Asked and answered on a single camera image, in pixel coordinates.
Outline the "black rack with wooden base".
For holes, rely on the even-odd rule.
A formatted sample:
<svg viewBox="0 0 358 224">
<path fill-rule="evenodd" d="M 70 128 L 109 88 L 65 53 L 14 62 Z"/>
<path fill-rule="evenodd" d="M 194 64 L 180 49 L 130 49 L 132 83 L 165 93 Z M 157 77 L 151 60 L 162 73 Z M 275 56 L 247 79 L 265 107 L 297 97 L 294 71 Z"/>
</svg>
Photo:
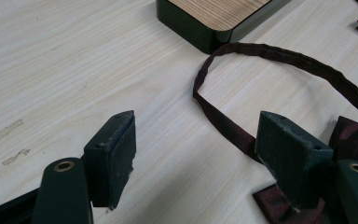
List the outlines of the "black rack with wooden base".
<svg viewBox="0 0 358 224">
<path fill-rule="evenodd" d="M 158 20 L 203 53 L 238 42 L 291 0 L 156 0 Z"/>
</svg>

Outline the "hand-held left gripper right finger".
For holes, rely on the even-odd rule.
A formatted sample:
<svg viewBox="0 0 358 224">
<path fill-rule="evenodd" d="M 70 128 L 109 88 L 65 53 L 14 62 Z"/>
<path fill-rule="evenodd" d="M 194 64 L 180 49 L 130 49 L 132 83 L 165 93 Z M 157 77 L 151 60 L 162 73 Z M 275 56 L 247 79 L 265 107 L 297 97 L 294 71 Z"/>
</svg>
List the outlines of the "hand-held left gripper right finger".
<svg viewBox="0 0 358 224">
<path fill-rule="evenodd" d="M 334 151 L 290 119 L 261 111 L 255 142 L 257 157 L 295 208 L 315 208 L 319 174 L 330 165 Z"/>
</svg>

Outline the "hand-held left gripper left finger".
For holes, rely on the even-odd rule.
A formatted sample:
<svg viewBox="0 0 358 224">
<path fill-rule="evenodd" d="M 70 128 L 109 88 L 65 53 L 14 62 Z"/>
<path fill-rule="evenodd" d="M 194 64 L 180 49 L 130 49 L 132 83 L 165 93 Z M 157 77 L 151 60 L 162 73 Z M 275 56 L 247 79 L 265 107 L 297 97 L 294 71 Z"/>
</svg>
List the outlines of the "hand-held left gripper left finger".
<svg viewBox="0 0 358 224">
<path fill-rule="evenodd" d="M 132 110 L 111 117 L 84 147 L 83 162 L 94 207 L 114 210 L 136 155 L 135 116 Z"/>
</svg>

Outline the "dark maroon bow tie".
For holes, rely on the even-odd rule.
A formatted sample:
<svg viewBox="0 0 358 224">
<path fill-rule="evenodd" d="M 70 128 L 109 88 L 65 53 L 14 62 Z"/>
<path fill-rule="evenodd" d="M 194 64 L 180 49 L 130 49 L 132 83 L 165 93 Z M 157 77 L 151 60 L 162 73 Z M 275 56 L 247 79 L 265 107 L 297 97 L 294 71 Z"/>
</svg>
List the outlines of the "dark maroon bow tie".
<svg viewBox="0 0 358 224">
<path fill-rule="evenodd" d="M 327 80 L 358 109 L 358 87 L 334 68 L 301 53 L 265 44 L 229 43 L 214 52 L 215 56 L 239 53 L 287 63 Z M 212 60 L 207 59 L 194 82 L 194 99 L 212 125 L 245 155 L 261 164 L 255 153 L 256 136 L 220 112 L 199 93 Z M 315 208 L 295 208 L 275 184 L 254 193 L 253 197 L 268 224 L 358 224 L 358 122 L 341 117 L 326 144 L 334 154 L 329 167 L 319 177 L 319 201 Z"/>
</svg>

